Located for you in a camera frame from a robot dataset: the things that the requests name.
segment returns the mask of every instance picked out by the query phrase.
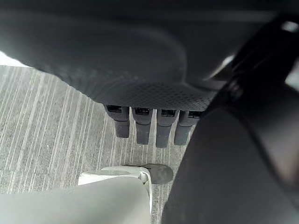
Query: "gray floor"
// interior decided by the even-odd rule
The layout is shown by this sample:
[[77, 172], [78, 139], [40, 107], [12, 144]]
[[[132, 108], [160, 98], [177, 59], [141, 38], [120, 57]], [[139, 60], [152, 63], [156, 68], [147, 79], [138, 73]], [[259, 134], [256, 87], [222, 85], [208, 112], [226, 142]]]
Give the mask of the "gray floor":
[[[118, 139], [101, 104], [52, 75], [0, 66], [0, 193], [15, 194], [75, 186], [80, 173], [106, 166], [162, 163], [175, 172], [185, 147], [155, 147]], [[160, 222], [171, 184], [154, 185], [152, 223]]]

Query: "black curved object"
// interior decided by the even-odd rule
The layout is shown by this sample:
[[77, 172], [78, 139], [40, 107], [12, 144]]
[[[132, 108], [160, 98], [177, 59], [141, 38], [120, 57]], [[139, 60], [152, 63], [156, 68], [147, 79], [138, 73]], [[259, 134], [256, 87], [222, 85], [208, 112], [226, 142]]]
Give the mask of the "black curved object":
[[292, 195], [293, 191], [282, 187], [253, 135], [226, 109], [201, 119], [173, 183], [162, 223], [297, 224], [298, 191]]
[[106, 105], [204, 111], [210, 77], [293, 1], [0, 2], [0, 50]]

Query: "gray fabric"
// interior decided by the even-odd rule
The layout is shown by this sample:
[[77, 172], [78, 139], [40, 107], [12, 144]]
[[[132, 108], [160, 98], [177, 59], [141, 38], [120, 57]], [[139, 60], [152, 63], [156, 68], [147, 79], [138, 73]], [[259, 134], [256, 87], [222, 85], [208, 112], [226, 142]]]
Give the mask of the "gray fabric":
[[[173, 128], [168, 147], [156, 148], [155, 117], [148, 146], [137, 145], [132, 115], [130, 137], [118, 139], [101, 104], [55, 76], [0, 66], [0, 193], [75, 186], [80, 173], [106, 166], [162, 163], [176, 173], [185, 147], [173, 144]], [[171, 184], [153, 187], [153, 224]]]

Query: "gray carpet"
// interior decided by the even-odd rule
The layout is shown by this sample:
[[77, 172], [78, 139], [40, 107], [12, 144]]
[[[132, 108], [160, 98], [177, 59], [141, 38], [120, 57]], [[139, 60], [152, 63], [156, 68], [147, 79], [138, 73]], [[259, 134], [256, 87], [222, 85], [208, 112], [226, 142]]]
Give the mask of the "gray carpet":
[[[119, 139], [101, 104], [55, 76], [0, 66], [0, 193], [75, 186], [80, 173], [106, 166], [162, 163], [176, 172], [185, 147], [173, 145], [173, 128], [168, 147], [156, 148], [155, 129], [153, 119], [149, 145], [137, 145], [131, 116], [130, 137]], [[171, 184], [154, 185], [153, 224]]]

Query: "gray striped surface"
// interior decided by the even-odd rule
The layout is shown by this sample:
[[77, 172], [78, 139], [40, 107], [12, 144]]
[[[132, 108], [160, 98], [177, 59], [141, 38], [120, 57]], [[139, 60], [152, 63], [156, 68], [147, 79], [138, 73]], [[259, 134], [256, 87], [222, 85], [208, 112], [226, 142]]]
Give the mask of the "gray striped surface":
[[[115, 136], [101, 104], [32, 68], [0, 66], [0, 193], [75, 186], [80, 173], [106, 166], [162, 163], [175, 172], [185, 147], [155, 147], [153, 115], [148, 146]], [[154, 185], [152, 223], [160, 223], [171, 184]]]

